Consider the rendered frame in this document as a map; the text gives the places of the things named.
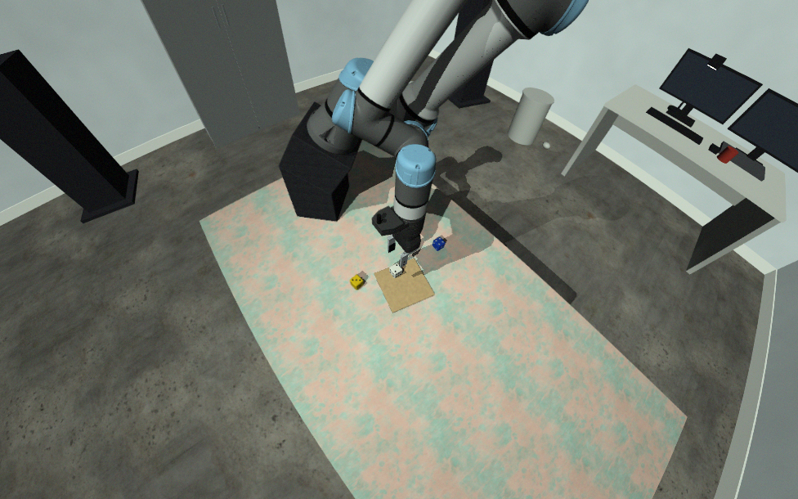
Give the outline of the tan square mat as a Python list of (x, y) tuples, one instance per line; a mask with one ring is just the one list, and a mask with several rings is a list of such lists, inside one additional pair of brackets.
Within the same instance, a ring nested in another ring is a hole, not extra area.
[(379, 270), (374, 275), (392, 312), (435, 295), (415, 258), (407, 259), (402, 274), (396, 278), (393, 278), (389, 268)]

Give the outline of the yellow die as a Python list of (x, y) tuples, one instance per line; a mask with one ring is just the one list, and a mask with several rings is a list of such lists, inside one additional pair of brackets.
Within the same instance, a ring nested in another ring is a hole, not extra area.
[(359, 288), (361, 288), (362, 285), (364, 285), (363, 280), (357, 274), (350, 279), (350, 283), (356, 290), (358, 290)]

